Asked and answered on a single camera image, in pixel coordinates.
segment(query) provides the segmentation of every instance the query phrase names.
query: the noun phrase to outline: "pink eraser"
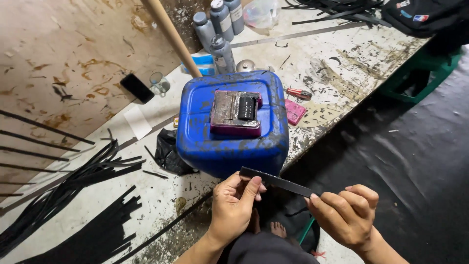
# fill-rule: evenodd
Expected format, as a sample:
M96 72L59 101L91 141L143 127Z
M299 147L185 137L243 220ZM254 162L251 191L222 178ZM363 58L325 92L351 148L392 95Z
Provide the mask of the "pink eraser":
M297 125L306 113L306 108L288 99L285 99L285 108L287 109L288 122L292 125Z

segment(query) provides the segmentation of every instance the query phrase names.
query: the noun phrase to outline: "red screwdriver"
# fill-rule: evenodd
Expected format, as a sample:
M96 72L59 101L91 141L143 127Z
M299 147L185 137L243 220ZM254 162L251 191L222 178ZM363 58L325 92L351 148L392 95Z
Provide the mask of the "red screwdriver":
M287 88L286 92L288 94L291 94L293 96L296 96L298 98L302 98L302 99L306 99L306 100L309 100L311 99L311 96L313 96L312 93L310 92L307 92L305 90L299 90L299 89L292 89L292 86L290 85L289 88Z

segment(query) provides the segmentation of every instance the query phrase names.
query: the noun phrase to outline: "black phone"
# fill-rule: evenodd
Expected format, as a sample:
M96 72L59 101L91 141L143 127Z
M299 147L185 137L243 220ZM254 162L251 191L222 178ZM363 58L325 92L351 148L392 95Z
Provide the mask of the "black phone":
M121 80L121 85L144 104L155 97L155 94L133 73L124 77L124 79Z

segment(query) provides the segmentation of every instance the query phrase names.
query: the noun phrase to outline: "hand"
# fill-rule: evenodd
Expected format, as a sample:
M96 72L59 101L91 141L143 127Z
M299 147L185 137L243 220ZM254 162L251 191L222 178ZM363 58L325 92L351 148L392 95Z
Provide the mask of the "hand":
M374 228L378 194L363 185L346 187L339 195L323 193L305 198L308 209L319 225L338 243L355 252L371 249L374 238L381 237Z
M222 247L241 235L251 219L254 200L267 189L260 177L252 179L235 172L213 190L212 223L207 235Z

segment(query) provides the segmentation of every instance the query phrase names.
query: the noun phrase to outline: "backpack logo patch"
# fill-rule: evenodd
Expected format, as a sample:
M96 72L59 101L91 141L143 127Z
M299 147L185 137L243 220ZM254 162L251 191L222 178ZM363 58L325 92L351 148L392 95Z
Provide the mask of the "backpack logo patch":
M401 14L402 14L403 16L405 16L406 18L411 18L411 17L412 17L411 15L409 15L409 13L407 13L407 12L404 11L404 10L401 10Z
M400 2L396 4L397 9L403 8L410 5L410 0L405 0L404 2Z
M423 21L427 21L428 17L429 17L428 15L415 15L413 20L415 22L423 22Z

